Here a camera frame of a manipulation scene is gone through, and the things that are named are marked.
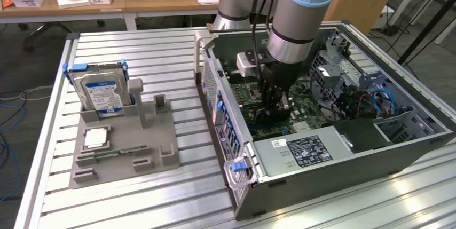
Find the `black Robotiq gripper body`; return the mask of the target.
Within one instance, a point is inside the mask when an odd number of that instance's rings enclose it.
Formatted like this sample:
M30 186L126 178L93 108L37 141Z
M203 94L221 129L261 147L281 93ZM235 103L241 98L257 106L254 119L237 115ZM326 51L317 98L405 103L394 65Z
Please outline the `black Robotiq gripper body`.
M282 62L270 62L265 65L262 76L262 91L277 90L287 92L295 84L302 73L303 64L287 64Z

